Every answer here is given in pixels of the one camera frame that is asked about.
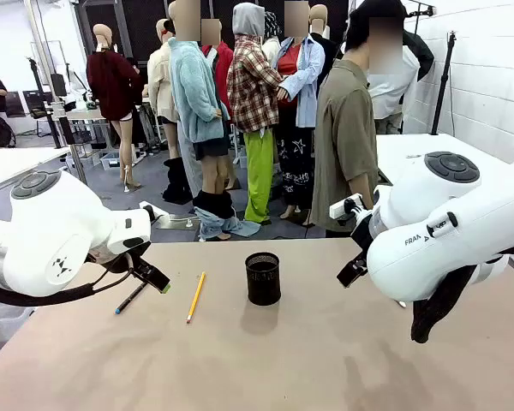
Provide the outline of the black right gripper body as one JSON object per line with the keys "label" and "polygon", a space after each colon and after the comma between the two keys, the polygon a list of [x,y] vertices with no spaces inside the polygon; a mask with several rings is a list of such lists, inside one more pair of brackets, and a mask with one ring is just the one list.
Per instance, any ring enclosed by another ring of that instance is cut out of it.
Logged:
{"label": "black right gripper body", "polygon": [[380,209],[380,192],[378,190],[374,192],[374,206],[371,209],[364,205],[361,194],[352,194],[349,199],[351,205],[350,216],[355,221],[355,226],[350,236],[361,249],[358,258],[366,258],[368,249],[374,240],[374,236],[370,233],[370,223],[372,217],[377,215]]}

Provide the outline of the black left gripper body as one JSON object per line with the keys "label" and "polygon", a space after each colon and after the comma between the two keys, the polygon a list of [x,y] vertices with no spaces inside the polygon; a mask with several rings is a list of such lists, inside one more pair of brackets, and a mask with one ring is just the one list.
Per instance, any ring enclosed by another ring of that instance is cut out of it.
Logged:
{"label": "black left gripper body", "polygon": [[126,272],[128,268],[138,271],[146,263],[142,256],[150,246],[151,242],[147,241],[118,255],[105,246],[96,247],[88,252],[87,262],[101,265],[115,274]]}

